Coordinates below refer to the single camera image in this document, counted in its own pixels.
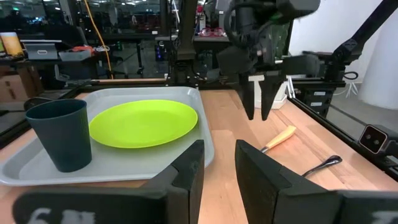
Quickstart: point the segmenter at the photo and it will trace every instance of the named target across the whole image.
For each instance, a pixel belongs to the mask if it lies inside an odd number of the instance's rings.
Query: wooden table
[[[243,139],[253,146],[265,146],[287,125],[297,127],[295,134],[267,154],[298,174],[318,165],[333,154],[343,158],[341,164],[321,170],[309,177],[326,189],[398,190],[398,183],[372,165],[352,148],[307,116],[289,101],[272,110],[267,121],[260,111],[249,121],[235,91],[202,91],[201,97],[215,145],[214,161],[206,168],[199,223],[247,223],[236,181],[234,165],[235,140]],[[29,139],[32,130],[0,151],[0,161],[14,154]],[[138,187],[145,181],[76,184],[95,187]],[[13,223],[11,206],[18,195],[31,187],[0,185],[0,219]]]

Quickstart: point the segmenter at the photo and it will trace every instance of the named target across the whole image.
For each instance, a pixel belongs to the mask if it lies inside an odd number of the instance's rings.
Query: spoon
[[[330,167],[335,164],[339,164],[342,161],[343,161],[343,159],[340,156],[333,155],[333,156],[329,157],[329,159],[327,159],[324,162],[322,162],[321,164],[319,164],[318,166],[306,171],[302,176],[307,177],[308,175],[312,174],[313,172],[322,170],[326,167]]]

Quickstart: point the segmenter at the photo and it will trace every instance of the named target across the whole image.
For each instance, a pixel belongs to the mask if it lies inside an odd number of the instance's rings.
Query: plastic tray
[[[59,172],[39,139],[34,138],[0,165],[0,181],[6,185],[23,186],[150,179],[197,139],[205,141],[205,166],[210,164],[214,147],[198,90],[189,87],[112,88],[84,97],[89,121],[112,106],[149,99],[174,100],[191,106],[198,113],[197,125],[177,140],[143,149],[118,149],[92,139],[92,162],[71,173]]]

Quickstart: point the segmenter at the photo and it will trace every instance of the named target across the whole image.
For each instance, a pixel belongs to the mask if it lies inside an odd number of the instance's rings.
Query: plastic cup
[[[55,100],[26,112],[26,119],[60,172],[73,172],[91,162],[86,106],[83,100]]]

